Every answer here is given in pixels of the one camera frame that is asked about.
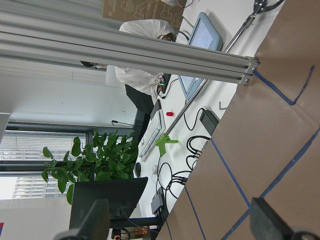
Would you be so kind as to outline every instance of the blue tablet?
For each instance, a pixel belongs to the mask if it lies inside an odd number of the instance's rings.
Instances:
[[[204,12],[200,12],[187,44],[199,48],[220,51],[222,43],[222,38],[208,16]],[[203,81],[202,78],[191,76],[178,76],[178,78],[186,100],[191,98]]]

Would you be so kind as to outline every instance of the red and blue sign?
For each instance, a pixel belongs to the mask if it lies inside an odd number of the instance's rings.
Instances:
[[[4,228],[4,222],[0,222],[0,237],[1,237],[1,232],[3,228]]]

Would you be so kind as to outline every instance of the blue tape line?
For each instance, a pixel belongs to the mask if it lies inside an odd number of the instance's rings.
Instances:
[[[246,195],[245,195],[244,191],[243,191],[243,190],[242,190],[242,188],[240,187],[240,185],[239,185],[238,181],[236,180],[236,178],[235,178],[234,174],[231,172],[231,170],[230,170],[230,168],[229,168],[229,166],[228,166],[227,162],[225,161],[224,157],[222,156],[221,152],[219,151],[219,149],[218,149],[218,147],[217,147],[217,145],[216,145],[215,141],[214,141],[212,138],[210,139],[210,141],[211,141],[211,143],[212,143],[212,145],[213,145],[214,149],[215,149],[215,150],[216,150],[216,152],[218,153],[218,155],[219,155],[219,157],[220,157],[220,159],[221,159],[221,161],[222,161],[223,165],[225,166],[226,170],[228,171],[228,173],[229,173],[230,177],[232,178],[232,180],[233,180],[233,182],[234,182],[234,184],[235,184],[236,188],[239,190],[239,192],[240,192],[240,194],[241,194],[241,196],[242,196],[243,200],[245,201],[246,205],[250,208],[251,204],[250,204],[250,202],[249,202],[248,198],[246,197]]]
[[[185,189],[185,192],[186,192],[186,194],[187,194],[187,196],[188,196],[188,198],[189,198],[189,201],[190,201],[190,204],[191,204],[193,213],[194,213],[194,215],[195,215],[196,221],[198,222],[198,225],[199,225],[199,228],[200,228],[200,230],[201,230],[203,239],[204,239],[204,240],[207,240],[206,235],[205,235],[205,232],[204,232],[204,230],[202,229],[202,226],[201,226],[201,224],[200,224],[200,220],[199,220],[199,218],[198,218],[198,214],[197,214],[197,212],[196,212],[194,203],[192,202],[191,197],[190,197],[190,194],[189,194],[189,192],[188,192],[188,189],[187,189],[186,186],[184,186],[184,189]]]
[[[173,240],[172,235],[171,235],[171,231],[170,231],[170,227],[169,227],[169,224],[168,224],[168,221],[165,220],[165,223],[166,223],[166,226],[168,227],[168,230],[169,230],[170,239]]]
[[[304,92],[304,90],[306,89],[308,83],[309,83],[309,80],[310,80],[310,77],[313,73],[315,69],[315,66],[313,65],[311,68],[310,68],[310,71],[309,71],[309,75],[300,91],[300,93],[298,94],[298,96],[295,98],[294,101],[291,101],[287,96],[285,96],[277,87],[276,85],[274,85],[272,82],[268,81],[266,78],[264,78],[258,71],[253,71],[253,74],[257,76],[257,78],[259,78],[262,82],[264,82],[268,87],[270,87],[273,91],[275,91],[283,100],[285,100],[289,105],[295,105],[298,101],[298,99],[300,98],[301,94]]]
[[[306,144],[301,148],[301,150],[293,157],[293,159],[285,166],[285,168],[279,173],[279,175],[271,182],[271,184],[264,190],[260,195],[260,198],[266,197],[266,195],[281,181],[281,179],[286,175],[286,173],[298,162],[298,160],[305,154],[305,152],[310,147],[313,140],[316,138],[320,131],[319,129],[315,134],[306,142]]]
[[[242,222],[249,216],[251,208],[249,208],[245,213],[239,218],[238,221],[230,228],[230,230],[221,238],[221,240],[226,240],[239,226]]]

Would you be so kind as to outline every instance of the white desk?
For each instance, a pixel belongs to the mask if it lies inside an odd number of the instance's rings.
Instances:
[[[224,43],[223,47],[226,47],[232,37],[237,33],[241,25],[244,23],[248,15],[253,12],[253,3],[253,0],[195,0],[190,7],[187,7],[184,10],[183,16],[189,23],[191,23],[191,25],[194,25],[199,13],[206,13],[215,28],[221,34]],[[247,30],[247,32],[242,36],[236,46],[229,53],[241,56],[254,56],[280,9],[281,6],[271,12],[258,15],[253,22],[253,25]],[[180,30],[191,33],[192,27],[187,21],[183,20]],[[186,40],[184,37],[179,36],[177,42],[186,43]],[[221,102],[222,108],[227,107],[236,91],[236,88],[236,84],[209,81],[185,114],[188,125],[190,127],[193,126],[196,114],[200,108],[214,111],[215,114],[221,119],[225,110],[219,110],[219,102]],[[173,117],[164,116],[165,124],[168,128],[173,122],[175,116],[178,115],[185,104],[185,97],[178,80],[172,84],[168,96],[163,100],[161,99],[161,104],[164,113],[175,113]],[[194,130],[189,131],[184,120],[181,119],[173,131],[169,134],[171,139],[177,139],[179,140],[179,143],[166,144],[166,154],[163,156],[160,165],[164,162],[169,163],[173,173],[188,170],[186,165],[186,157],[190,154],[190,152],[186,148],[186,142],[188,138],[195,135],[204,135],[210,137],[199,120],[197,120]],[[204,139],[194,140],[192,142],[192,146],[197,149],[202,149],[204,144]],[[151,211],[151,201],[156,193],[156,186],[152,179],[156,181],[157,176],[152,175],[152,167],[158,163],[159,156],[159,150],[157,147],[155,147],[147,157],[146,161],[141,163],[141,176],[149,178],[144,193],[139,201],[142,217],[153,216]],[[164,186],[167,186],[170,179],[171,176],[169,168],[164,166],[160,174],[160,181]],[[175,183],[172,185],[171,189],[175,195],[178,196],[182,190],[182,185]],[[173,208],[175,202],[176,199],[168,192],[167,206],[169,212]]]

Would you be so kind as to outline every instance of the green clamp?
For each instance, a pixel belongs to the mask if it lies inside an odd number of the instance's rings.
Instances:
[[[165,144],[176,144],[178,140],[171,140],[169,136],[166,136],[164,133],[159,137],[154,143],[159,147],[160,156],[166,154],[166,145]]]

